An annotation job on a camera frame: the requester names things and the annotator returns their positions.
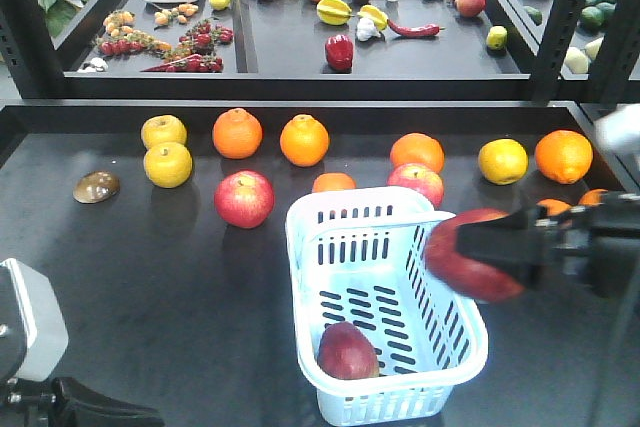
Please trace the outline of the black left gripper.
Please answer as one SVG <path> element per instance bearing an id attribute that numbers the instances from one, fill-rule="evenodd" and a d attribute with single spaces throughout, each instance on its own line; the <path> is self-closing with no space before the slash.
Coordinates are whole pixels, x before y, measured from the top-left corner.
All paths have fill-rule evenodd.
<path id="1" fill-rule="evenodd" d="M 50 392 L 42 382 L 1 381 L 1 409 L 22 417 L 23 426 L 164 426 L 158 410 L 100 394 L 72 377 L 57 377 Z"/>

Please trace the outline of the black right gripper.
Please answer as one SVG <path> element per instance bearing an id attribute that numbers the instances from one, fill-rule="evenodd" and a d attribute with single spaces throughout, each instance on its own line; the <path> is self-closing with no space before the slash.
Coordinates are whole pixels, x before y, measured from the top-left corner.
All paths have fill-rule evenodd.
<path id="1" fill-rule="evenodd" d="M 639 196 L 608 192 L 594 206 L 555 216 L 521 209 L 496 219 L 456 217 L 455 251 L 537 287 L 543 264 L 559 268 L 599 297 L 621 297 L 639 259 Z"/>

